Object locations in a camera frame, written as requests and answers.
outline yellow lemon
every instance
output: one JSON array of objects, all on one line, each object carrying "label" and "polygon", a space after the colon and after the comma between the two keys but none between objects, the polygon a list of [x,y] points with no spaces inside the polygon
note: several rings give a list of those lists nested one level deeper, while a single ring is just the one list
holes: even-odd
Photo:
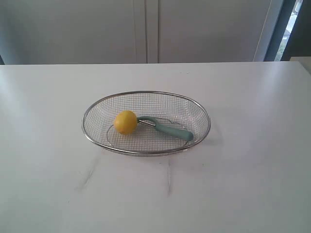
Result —
[{"label": "yellow lemon", "polygon": [[122,134],[132,133],[137,126],[136,115],[135,113],[129,110],[120,112],[116,116],[113,125],[119,133]]}]

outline white cabinet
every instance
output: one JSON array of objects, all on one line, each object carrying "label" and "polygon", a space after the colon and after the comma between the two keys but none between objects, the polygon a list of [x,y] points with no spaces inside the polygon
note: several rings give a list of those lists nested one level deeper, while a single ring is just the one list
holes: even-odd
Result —
[{"label": "white cabinet", "polygon": [[3,0],[6,64],[262,61],[282,0]]}]

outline white table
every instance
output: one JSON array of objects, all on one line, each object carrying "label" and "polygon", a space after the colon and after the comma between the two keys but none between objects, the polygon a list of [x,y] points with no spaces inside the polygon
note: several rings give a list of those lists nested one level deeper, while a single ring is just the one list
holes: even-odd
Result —
[{"label": "white table", "polygon": [[[0,66],[0,232],[310,233],[310,88],[298,62]],[[130,90],[198,101],[208,137],[155,158],[89,142],[87,107]]]}]

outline oval basket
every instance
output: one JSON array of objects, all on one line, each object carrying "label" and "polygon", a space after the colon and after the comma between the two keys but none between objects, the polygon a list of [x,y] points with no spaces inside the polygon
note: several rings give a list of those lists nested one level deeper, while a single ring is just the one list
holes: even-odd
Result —
[{"label": "oval basket", "polygon": [[[137,117],[150,116],[161,124],[193,133],[189,142],[138,124],[132,134],[123,135],[113,127],[123,110]],[[198,102],[177,94],[159,91],[133,91],[107,96],[93,103],[84,114],[82,130],[98,146],[133,156],[162,156],[190,148],[209,133],[210,117]]]}]

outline stainless steel rim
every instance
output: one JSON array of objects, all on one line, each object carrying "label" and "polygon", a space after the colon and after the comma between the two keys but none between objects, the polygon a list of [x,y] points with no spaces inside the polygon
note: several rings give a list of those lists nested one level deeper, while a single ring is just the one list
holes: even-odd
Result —
[{"label": "stainless steel rim", "polygon": [[[193,103],[195,103],[197,106],[199,106],[203,111],[204,113],[206,114],[208,120],[209,120],[209,126],[208,126],[208,129],[205,133],[205,135],[200,139],[198,140],[197,142],[191,144],[191,145],[185,145],[183,147],[180,147],[180,148],[175,148],[175,149],[172,149],[172,150],[162,150],[162,151],[140,151],[140,152],[137,152],[137,151],[130,151],[130,150],[121,150],[121,149],[117,149],[117,148],[113,148],[113,147],[109,147],[109,146],[106,146],[104,144],[101,144],[97,141],[94,141],[86,132],[85,130],[85,120],[86,120],[86,116],[87,114],[89,113],[89,111],[96,105],[98,104],[99,102],[103,101],[103,100],[107,100],[107,99],[110,99],[112,97],[116,97],[116,96],[123,96],[123,95],[129,95],[129,94],[137,94],[137,93],[154,93],[154,94],[162,94],[162,95],[169,95],[169,96],[176,96],[176,97],[180,97],[180,98],[183,98],[183,99],[186,99],[186,100],[190,100],[192,101]],[[114,94],[114,95],[110,95],[110,96],[106,96],[98,101],[96,101],[95,103],[93,103],[87,110],[86,112],[84,113],[84,116],[82,118],[82,131],[84,133],[84,135],[88,138],[88,140],[90,140],[92,143],[98,145],[98,146],[101,146],[107,150],[111,150],[111,151],[115,151],[115,152],[119,152],[119,153],[126,153],[128,155],[133,155],[133,156],[142,156],[144,154],[148,154],[148,155],[156,155],[156,156],[161,156],[161,155],[165,155],[167,153],[171,153],[171,152],[177,152],[177,151],[181,151],[181,150],[185,150],[185,149],[188,149],[190,147],[193,147],[197,144],[199,144],[200,142],[202,142],[206,136],[208,135],[209,131],[210,131],[210,127],[211,127],[211,120],[210,120],[210,117],[207,113],[207,111],[205,110],[205,108],[199,104],[197,101],[191,99],[191,98],[188,98],[186,96],[182,96],[182,95],[178,95],[178,94],[174,94],[174,93],[169,93],[169,92],[162,92],[162,91],[129,91],[129,92],[122,92],[122,93],[117,93],[117,94]]]}]

